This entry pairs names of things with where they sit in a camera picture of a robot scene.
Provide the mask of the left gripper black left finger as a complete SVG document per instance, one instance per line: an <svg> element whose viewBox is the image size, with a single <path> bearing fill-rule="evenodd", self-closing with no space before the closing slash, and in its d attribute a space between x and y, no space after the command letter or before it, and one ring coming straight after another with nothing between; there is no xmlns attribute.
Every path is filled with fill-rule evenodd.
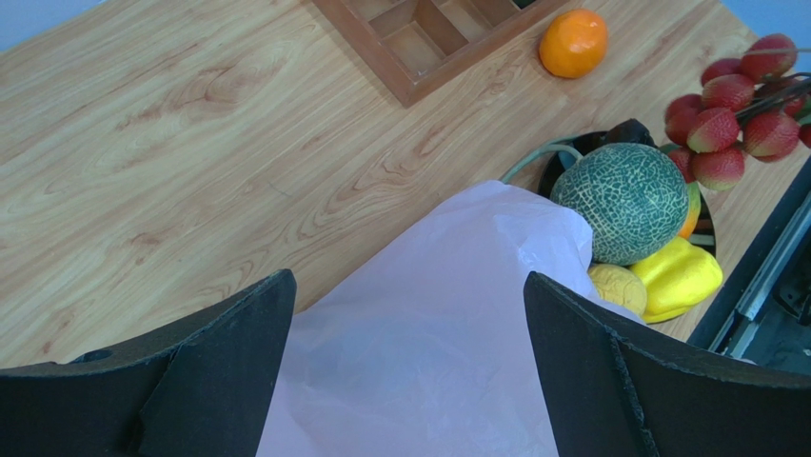
<svg viewBox="0 0 811 457"><path fill-rule="evenodd" d="M226 300L66 363L1 372L5 456L252 456L294 310L281 269Z"/></svg>

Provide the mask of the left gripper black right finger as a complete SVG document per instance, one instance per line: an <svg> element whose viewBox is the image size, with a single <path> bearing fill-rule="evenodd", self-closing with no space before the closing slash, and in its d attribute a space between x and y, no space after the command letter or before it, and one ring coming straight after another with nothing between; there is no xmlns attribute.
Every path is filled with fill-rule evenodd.
<svg viewBox="0 0 811 457"><path fill-rule="evenodd" d="M528 332L562 456L806 456L810 379L689 346L532 272Z"/></svg>

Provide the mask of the fake yellow lemon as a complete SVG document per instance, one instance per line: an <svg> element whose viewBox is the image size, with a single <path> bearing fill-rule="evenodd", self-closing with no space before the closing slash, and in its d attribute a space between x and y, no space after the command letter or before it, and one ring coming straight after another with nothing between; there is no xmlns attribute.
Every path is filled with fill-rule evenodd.
<svg viewBox="0 0 811 457"><path fill-rule="evenodd" d="M647 290L642 280L631 270L611 265L596 264L587 271L600 297L628 309L642 317L647 306Z"/></svg>

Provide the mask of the fake yellow bell pepper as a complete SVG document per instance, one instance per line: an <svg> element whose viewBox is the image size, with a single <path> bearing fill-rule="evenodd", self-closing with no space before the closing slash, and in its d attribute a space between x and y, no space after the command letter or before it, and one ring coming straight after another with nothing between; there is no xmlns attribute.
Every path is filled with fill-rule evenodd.
<svg viewBox="0 0 811 457"><path fill-rule="evenodd" d="M723 271L716 258L679 236L632 265L630 270L643 282L647 292L642 315L647 324L685 314L715 292L723 281Z"/></svg>

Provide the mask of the pink plastic bag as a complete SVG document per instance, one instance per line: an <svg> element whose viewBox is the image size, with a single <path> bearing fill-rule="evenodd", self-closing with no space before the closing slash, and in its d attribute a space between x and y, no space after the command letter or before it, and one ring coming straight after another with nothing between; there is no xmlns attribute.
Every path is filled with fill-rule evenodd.
<svg viewBox="0 0 811 457"><path fill-rule="evenodd" d="M553 307L578 301L592 231L530 191L487 181L444 201L294 316L261 456L642 456L608 343Z"/></svg>

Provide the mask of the fake green netted melon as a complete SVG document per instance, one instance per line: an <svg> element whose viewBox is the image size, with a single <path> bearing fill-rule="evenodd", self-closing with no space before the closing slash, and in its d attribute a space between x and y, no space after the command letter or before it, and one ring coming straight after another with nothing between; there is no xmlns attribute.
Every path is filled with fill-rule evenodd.
<svg viewBox="0 0 811 457"><path fill-rule="evenodd" d="M509 183L552 153L566 154L574 164L557 179L549 200L574 210L592 228L595 262L630 266L677 237L689 210L687 184L659 149L614 143L581 154L569 142L549 142L527 154L501 181Z"/></svg>

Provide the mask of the fake green orange mango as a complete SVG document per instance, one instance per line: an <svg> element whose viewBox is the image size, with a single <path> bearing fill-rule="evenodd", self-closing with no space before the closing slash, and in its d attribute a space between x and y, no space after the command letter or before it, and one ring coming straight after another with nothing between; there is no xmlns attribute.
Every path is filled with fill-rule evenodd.
<svg viewBox="0 0 811 457"><path fill-rule="evenodd" d="M690 183L686 188L689 197L688 212L678 233L684 239L688 239L694 232L702 210L702 194L699 183Z"/></svg>

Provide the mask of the fake dark plum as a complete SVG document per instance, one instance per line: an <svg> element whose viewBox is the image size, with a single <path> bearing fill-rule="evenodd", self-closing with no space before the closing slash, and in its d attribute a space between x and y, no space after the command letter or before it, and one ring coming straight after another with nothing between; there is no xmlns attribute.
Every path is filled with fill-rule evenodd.
<svg viewBox="0 0 811 457"><path fill-rule="evenodd" d="M649 129L635 118L628 119L610 129L604 136L606 144L633 143L656 148Z"/></svg>

